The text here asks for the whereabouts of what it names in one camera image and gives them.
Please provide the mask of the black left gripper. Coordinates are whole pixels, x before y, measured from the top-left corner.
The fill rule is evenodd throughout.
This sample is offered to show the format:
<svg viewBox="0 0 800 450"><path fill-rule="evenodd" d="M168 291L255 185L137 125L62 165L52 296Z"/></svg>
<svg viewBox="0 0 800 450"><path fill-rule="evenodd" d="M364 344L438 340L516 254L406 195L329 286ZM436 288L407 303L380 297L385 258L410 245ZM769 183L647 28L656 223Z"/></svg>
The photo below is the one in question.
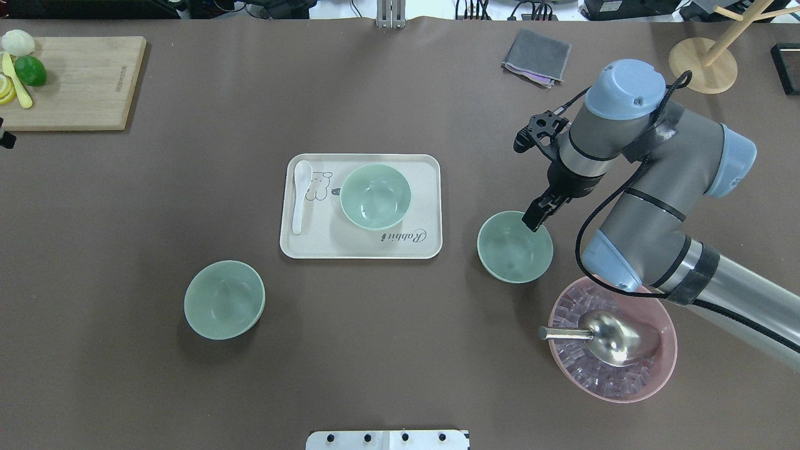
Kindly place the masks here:
<svg viewBox="0 0 800 450"><path fill-rule="evenodd" d="M4 127L4 119L0 117L0 146L11 150L16 144L16 136Z"/></svg>

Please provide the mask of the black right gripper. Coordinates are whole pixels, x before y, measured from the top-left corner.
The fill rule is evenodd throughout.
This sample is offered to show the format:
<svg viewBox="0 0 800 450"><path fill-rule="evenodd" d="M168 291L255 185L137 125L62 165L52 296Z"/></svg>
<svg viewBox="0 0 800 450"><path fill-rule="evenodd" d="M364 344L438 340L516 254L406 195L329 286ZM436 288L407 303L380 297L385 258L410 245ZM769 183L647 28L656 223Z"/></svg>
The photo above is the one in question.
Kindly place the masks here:
<svg viewBox="0 0 800 450"><path fill-rule="evenodd" d="M536 233L571 198L588 196L604 176L604 161L579 150L572 140L569 121L546 111L532 115L514 140L514 151L523 153L538 148L551 163L547 171L548 189L531 202L522 216L526 227Z"/></svg>

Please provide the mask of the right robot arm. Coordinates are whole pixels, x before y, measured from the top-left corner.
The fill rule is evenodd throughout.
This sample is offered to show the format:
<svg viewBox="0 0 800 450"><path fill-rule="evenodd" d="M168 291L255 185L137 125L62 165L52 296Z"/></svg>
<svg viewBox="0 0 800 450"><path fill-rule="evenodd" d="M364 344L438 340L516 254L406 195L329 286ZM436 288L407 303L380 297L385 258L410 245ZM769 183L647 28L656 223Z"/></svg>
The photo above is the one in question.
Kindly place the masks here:
<svg viewBox="0 0 800 450"><path fill-rule="evenodd" d="M615 205L585 249L583 271L615 293L652 296L697 311L737 338L798 368L798 296L681 231L701 197L720 198L744 179L755 144L671 100L673 84L636 59L609 63L572 121L562 109L532 116L514 150L548 157L549 187L522 221L536 231L562 205L588 196L618 156L639 163L612 194Z"/></svg>

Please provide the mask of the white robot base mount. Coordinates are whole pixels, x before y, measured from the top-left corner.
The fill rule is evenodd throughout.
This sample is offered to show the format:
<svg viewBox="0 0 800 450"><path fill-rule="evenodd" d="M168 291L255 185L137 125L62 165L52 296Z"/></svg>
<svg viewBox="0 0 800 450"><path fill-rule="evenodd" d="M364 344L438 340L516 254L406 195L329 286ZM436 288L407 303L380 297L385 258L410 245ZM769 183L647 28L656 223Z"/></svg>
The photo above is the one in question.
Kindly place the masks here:
<svg viewBox="0 0 800 450"><path fill-rule="evenodd" d="M457 429L317 431L306 449L469 449L469 432Z"/></svg>

